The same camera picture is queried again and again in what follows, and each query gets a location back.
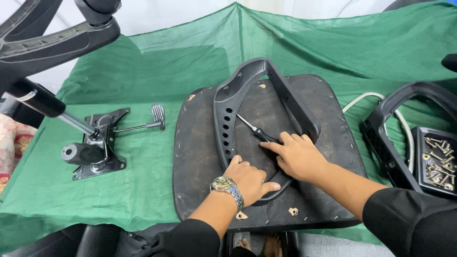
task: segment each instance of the black sleeve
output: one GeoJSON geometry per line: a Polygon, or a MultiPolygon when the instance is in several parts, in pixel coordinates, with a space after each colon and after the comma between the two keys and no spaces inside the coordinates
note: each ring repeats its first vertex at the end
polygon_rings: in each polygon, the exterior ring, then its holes
{"type": "Polygon", "coordinates": [[[397,257],[456,256],[455,201],[386,188],[366,202],[363,223],[397,257]]]}
{"type": "Polygon", "coordinates": [[[217,232],[201,220],[187,219],[169,232],[158,233],[153,242],[154,257],[215,257],[220,239],[217,232]]]}

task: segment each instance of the watch face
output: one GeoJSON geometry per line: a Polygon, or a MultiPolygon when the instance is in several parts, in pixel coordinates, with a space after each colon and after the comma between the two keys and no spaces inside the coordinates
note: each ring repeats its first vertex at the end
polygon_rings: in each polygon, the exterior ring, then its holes
{"type": "Polygon", "coordinates": [[[213,186],[218,188],[230,187],[233,184],[233,180],[229,177],[218,177],[214,180],[213,186]]]}

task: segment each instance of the screwdriver handle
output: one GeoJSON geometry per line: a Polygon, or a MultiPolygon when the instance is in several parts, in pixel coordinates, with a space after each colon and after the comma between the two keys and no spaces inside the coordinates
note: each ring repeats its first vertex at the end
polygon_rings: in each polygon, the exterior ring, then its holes
{"type": "Polygon", "coordinates": [[[254,134],[260,138],[263,142],[274,142],[278,143],[278,141],[271,136],[267,135],[261,128],[258,128],[254,134]]]}

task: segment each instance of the hand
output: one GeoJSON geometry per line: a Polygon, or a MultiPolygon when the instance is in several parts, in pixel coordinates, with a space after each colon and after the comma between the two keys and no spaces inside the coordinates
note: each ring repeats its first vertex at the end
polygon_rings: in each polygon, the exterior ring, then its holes
{"type": "Polygon", "coordinates": [[[279,154],[276,159],[280,168],[297,180],[312,182],[320,171],[330,165],[307,135],[282,132],[279,141],[284,145],[272,142],[262,142],[260,145],[279,154]]]}
{"type": "Polygon", "coordinates": [[[281,189],[276,182],[264,183],[266,172],[250,166],[241,156],[235,155],[224,173],[236,183],[244,199],[244,206],[250,206],[270,191],[281,189]]]}

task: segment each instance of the gas cylinder label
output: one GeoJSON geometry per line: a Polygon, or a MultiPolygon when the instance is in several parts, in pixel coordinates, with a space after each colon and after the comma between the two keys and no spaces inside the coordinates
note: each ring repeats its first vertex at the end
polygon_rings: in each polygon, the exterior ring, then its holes
{"type": "Polygon", "coordinates": [[[30,98],[34,97],[34,96],[37,94],[37,92],[38,92],[38,91],[37,91],[36,89],[34,89],[34,90],[32,90],[30,93],[26,94],[25,96],[23,96],[23,97],[18,97],[18,98],[15,98],[15,99],[18,100],[18,101],[21,101],[21,102],[22,102],[22,101],[27,101],[27,100],[29,100],[30,98]]]}

